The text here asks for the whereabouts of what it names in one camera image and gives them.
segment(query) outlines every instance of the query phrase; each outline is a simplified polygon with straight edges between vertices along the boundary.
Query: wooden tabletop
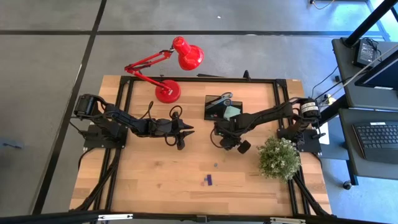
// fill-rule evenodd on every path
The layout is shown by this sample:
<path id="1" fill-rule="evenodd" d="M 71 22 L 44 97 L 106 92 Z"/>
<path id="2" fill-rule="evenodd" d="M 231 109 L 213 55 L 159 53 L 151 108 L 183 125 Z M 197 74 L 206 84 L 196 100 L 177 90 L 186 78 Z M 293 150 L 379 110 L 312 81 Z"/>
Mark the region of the wooden tabletop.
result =
<path id="1" fill-rule="evenodd" d="M 120 76 L 104 76 L 99 91 L 107 102 L 114 103 Z M 182 94 L 172 104 L 155 98 L 155 86 L 134 82 L 129 113 L 141 117 L 150 101 L 153 118 L 169 119 L 175 105 L 183 108 L 181 119 L 194 126 L 195 133 L 185 138 L 185 148 L 170 147 L 164 138 L 138 138 L 129 132 L 121 154 L 114 189 L 112 211 L 178 213 L 209 215 L 278 215 L 292 214 L 287 184 L 259 175 L 256 146 L 275 136 L 278 122 L 257 126 L 243 135 L 252 146 L 245 154 L 236 149 L 214 147 L 210 132 L 214 122 L 205 121 L 205 95 L 233 92 L 235 101 L 243 102 L 245 113 L 255 113 L 275 106 L 271 84 L 179 82 Z M 299 80 L 287 80 L 289 96 L 303 96 Z M 79 206 L 98 182 L 104 149 L 95 149 L 81 162 L 70 208 Z M 317 202 L 331 212 L 322 169 L 313 155 L 301 153 L 305 183 Z M 204 182 L 211 174 L 213 185 Z M 105 187 L 101 208 L 106 198 Z M 302 213 L 300 190 L 295 186 L 298 210 Z"/>

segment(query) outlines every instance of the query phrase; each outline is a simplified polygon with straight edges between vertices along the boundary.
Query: lamp shade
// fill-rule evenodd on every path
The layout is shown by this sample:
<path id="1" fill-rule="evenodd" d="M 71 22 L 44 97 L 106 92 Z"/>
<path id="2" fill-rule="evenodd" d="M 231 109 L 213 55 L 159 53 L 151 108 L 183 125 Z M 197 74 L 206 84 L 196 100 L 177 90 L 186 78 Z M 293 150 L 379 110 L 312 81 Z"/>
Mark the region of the lamp shade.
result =
<path id="1" fill-rule="evenodd" d="M 205 58 L 205 53 L 200 47 L 189 45 L 183 37 L 173 40 L 173 48 L 177 51 L 178 62 L 184 70 L 197 68 Z"/>

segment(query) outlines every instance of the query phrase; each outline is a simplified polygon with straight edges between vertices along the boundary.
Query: green leaves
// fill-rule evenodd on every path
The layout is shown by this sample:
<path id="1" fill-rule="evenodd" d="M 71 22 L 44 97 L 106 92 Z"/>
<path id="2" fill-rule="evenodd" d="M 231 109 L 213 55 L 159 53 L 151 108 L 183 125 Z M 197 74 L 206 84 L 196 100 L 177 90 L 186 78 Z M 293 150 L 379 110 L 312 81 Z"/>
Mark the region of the green leaves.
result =
<path id="1" fill-rule="evenodd" d="M 257 149 L 260 154 L 259 170 L 263 176 L 287 182 L 300 167 L 295 143 L 290 140 L 271 137 Z"/>

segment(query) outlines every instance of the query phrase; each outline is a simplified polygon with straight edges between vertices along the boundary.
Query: wheel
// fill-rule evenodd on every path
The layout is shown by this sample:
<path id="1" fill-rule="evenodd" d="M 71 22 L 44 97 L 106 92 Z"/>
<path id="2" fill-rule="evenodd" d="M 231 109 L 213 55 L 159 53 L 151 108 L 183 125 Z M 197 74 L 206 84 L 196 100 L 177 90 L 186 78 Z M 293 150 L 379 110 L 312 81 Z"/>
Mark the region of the wheel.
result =
<path id="1" fill-rule="evenodd" d="M 349 181 L 349 180 L 343 183 L 343 188 L 346 190 L 351 189 L 352 186 L 353 185 L 351 184 L 351 181 Z"/>

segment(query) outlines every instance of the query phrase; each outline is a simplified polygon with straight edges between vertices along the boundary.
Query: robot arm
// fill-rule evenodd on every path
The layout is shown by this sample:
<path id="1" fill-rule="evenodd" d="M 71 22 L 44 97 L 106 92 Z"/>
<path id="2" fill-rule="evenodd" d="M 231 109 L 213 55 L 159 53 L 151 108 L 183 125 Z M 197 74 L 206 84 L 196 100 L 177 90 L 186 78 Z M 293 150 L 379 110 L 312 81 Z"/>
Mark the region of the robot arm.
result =
<path id="1" fill-rule="evenodd" d="M 101 105 L 104 113 L 98 109 L 98 103 Z M 183 129 L 192 129 L 192 126 L 184 124 L 178 112 L 170 114 L 169 119 L 137 119 L 127 112 L 120 110 L 111 103 L 107 103 L 100 96 L 84 94 L 78 99 L 74 114 L 80 119 L 88 119 L 102 129 L 102 135 L 115 141 L 120 136 L 121 125 L 128 127 L 133 134 L 139 137 L 167 138 L 174 137 L 175 142 L 170 146 L 177 145 L 177 149 L 184 148 L 184 137 L 192 134 L 194 131 L 182 131 Z"/>
<path id="2" fill-rule="evenodd" d="M 293 105 L 300 103 L 300 109 L 293 109 Z M 292 118 L 295 123 L 287 129 L 279 129 L 277 135 L 279 138 L 286 138 L 296 142 L 298 145 L 303 144 L 303 131 L 311 123 L 316 123 L 320 119 L 320 112 L 316 102 L 310 98 L 292 98 L 286 103 L 275 106 L 271 109 L 263 110 L 254 114 L 243 113 L 233 116 L 229 121 L 216 121 L 215 128 L 212 131 L 215 135 L 222 136 L 220 141 L 221 148 L 230 150 L 239 145 L 238 151 L 245 153 L 250 147 L 247 141 L 241 142 L 241 135 L 253 130 L 257 125 L 281 118 Z"/>

